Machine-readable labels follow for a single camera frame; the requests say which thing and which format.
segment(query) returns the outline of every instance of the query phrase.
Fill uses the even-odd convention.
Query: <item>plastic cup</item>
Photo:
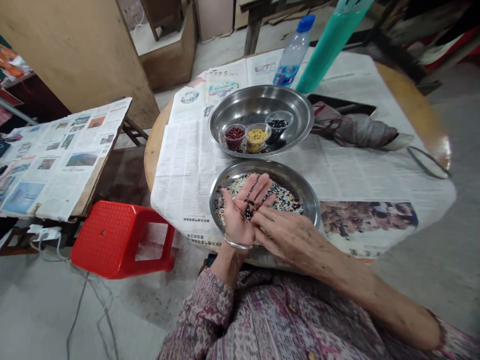
[[[228,137],[227,134],[228,132],[233,129],[233,128],[238,128],[241,131],[243,131],[243,135],[240,137]],[[229,125],[225,128],[225,131],[223,132],[223,136],[225,136],[226,140],[226,146],[228,147],[228,150],[234,151],[234,152],[241,152],[242,151],[242,141],[244,140],[245,134],[247,133],[245,126],[240,125],[240,124],[232,124]]]
[[[273,127],[270,123],[274,120],[285,121],[286,126]],[[267,144],[275,144],[285,132],[285,130],[294,122],[294,116],[291,112],[285,110],[274,111],[265,118],[265,124],[271,128],[271,136],[268,138]]]
[[[249,136],[249,133],[255,129],[260,129],[263,132],[267,133],[266,138],[263,139],[254,139]],[[249,154],[256,154],[260,151],[265,141],[268,140],[272,134],[272,129],[266,123],[256,123],[252,124],[246,128],[246,152]]]

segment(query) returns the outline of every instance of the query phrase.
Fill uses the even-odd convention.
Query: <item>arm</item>
[[[428,310],[385,283],[361,261],[339,251],[305,216],[261,208],[252,222],[270,236],[255,229],[256,240],[273,255],[359,304],[404,347],[443,351],[440,346],[454,344],[445,343],[445,328]]]
[[[163,341],[158,359],[204,359],[228,327],[234,287],[247,253],[222,243],[218,256],[198,277],[176,329]]]
[[[271,205],[275,196],[263,199],[272,186],[268,174],[252,174],[235,200],[222,189],[225,238],[232,243],[251,246],[254,228],[245,218],[248,206]],[[224,332],[233,307],[234,288],[248,251],[223,242],[210,269],[198,277],[191,295],[185,300],[177,328],[163,341],[159,359],[202,359]]]

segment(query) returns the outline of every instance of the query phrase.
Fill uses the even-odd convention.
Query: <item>yellow grains in cup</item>
[[[246,151],[250,154],[258,153],[268,137],[269,134],[261,129],[254,129],[252,131],[249,131],[246,134]]]

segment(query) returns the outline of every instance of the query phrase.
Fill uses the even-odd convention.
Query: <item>metal bowl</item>
[[[268,114],[285,110],[293,114],[293,123],[280,141],[265,153],[241,153],[227,148],[224,130],[231,124],[264,123]],[[280,154],[301,142],[314,124],[314,109],[306,97],[283,86],[258,85],[240,89],[220,101],[208,118],[210,140],[235,158],[261,159]]]
[[[300,201],[303,207],[303,215],[309,218],[317,229],[319,228],[320,203],[310,184],[298,172],[279,162],[251,160],[227,167],[216,177],[210,188],[210,213],[222,233],[225,233],[225,228],[216,213],[217,204],[222,197],[220,189],[227,187],[235,179],[250,173],[269,174],[273,181],[289,190]]]

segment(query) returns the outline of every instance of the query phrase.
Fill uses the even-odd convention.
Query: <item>floral blouse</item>
[[[479,359],[478,341],[438,322],[440,347],[419,351],[311,277],[242,271],[234,291],[206,268],[158,359]]]

